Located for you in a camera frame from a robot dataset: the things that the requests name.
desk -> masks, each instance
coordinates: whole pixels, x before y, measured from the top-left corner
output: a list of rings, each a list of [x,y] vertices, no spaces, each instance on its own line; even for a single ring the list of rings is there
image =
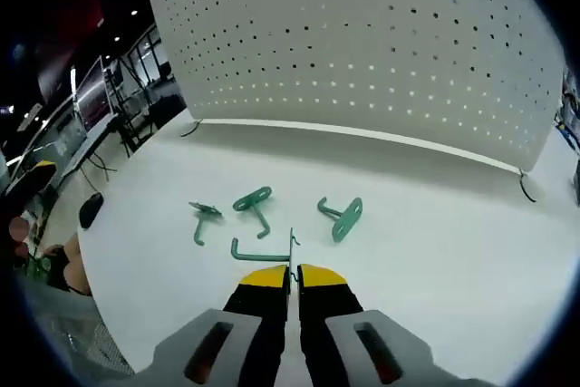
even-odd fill
[[[79,228],[96,304],[135,371],[162,339],[222,308],[245,274],[272,265],[232,258],[232,237],[241,252],[287,254],[290,227],[302,244],[296,265],[344,276],[365,309],[414,332],[458,376],[505,383],[559,316],[578,259],[579,212],[569,187],[575,155],[557,131],[532,173],[546,196],[532,204],[518,175],[437,151],[205,122],[181,138],[191,124],[184,111],[144,144],[107,186],[92,227]],[[262,186],[273,189],[261,205],[272,233],[258,240],[257,219],[232,204]],[[362,217],[340,244],[316,210],[323,196],[339,209],[362,198]],[[193,241],[188,201],[224,213],[223,223],[204,226],[204,247]],[[295,369],[304,366],[298,334],[291,313],[285,385],[308,379]]]
[[[62,180],[79,169],[82,163],[99,148],[111,132],[111,123],[115,117],[116,115],[114,113],[106,115],[87,132],[86,140],[84,140],[81,147],[72,155],[71,160],[64,167]]]

green object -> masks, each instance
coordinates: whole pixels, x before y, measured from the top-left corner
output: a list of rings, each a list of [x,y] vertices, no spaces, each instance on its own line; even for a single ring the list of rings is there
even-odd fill
[[[292,258],[292,246],[293,244],[300,245],[296,238],[294,237],[293,230],[290,228],[290,251],[288,255],[265,255],[265,254],[240,254],[237,252],[237,246],[239,241],[237,237],[232,240],[232,257],[236,260],[247,260],[250,262],[288,262],[290,263]]]
[[[193,240],[198,244],[200,247],[206,245],[206,243],[201,240],[201,225],[204,221],[213,219],[213,218],[221,218],[221,212],[214,208],[213,206],[206,206],[205,204],[199,203],[192,203],[189,202],[189,205],[195,208],[198,211],[198,226],[196,227],[196,232],[193,234]]]
[[[257,235],[258,239],[261,239],[262,237],[270,234],[270,226],[266,222],[266,219],[264,218],[264,215],[262,215],[262,212],[260,212],[260,209],[257,207],[257,204],[261,201],[264,201],[265,199],[270,198],[271,195],[272,188],[264,186],[258,189],[257,191],[252,192],[251,194],[246,195],[243,198],[240,198],[238,201],[234,203],[234,210],[236,212],[242,212],[244,210],[248,210],[249,208],[251,208],[252,210],[254,210],[254,212],[256,212],[258,219],[262,223],[262,226],[264,226],[264,230],[258,233]]]
[[[359,220],[363,213],[363,201],[360,198],[355,198],[344,212],[339,212],[325,206],[326,197],[318,201],[318,210],[332,219],[336,219],[333,225],[333,240],[334,242],[341,242],[348,232],[351,231],[356,221]]]

hand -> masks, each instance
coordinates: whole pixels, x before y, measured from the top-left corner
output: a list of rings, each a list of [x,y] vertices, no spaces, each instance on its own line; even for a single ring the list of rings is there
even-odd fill
[[[61,248],[63,248],[62,245],[52,245],[44,250],[43,257],[56,256],[56,250]]]

white curved panel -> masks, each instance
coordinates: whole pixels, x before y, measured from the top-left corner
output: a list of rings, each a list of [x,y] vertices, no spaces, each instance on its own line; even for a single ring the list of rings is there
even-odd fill
[[[532,169],[564,61],[533,0],[150,0],[196,118],[305,121]]]

yellow object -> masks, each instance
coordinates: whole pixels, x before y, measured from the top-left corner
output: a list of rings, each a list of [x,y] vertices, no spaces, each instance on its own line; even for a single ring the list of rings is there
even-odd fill
[[[317,285],[346,285],[346,280],[325,267],[312,265],[300,265],[302,268],[302,281],[304,287]]]
[[[282,287],[286,268],[286,265],[280,265],[254,271],[249,276],[245,276],[239,284],[257,285],[260,287]]]
[[[54,165],[56,166],[56,164],[54,162],[49,162],[48,160],[41,160],[40,162],[38,162],[36,165],[34,165],[35,167],[47,167],[49,165]]]

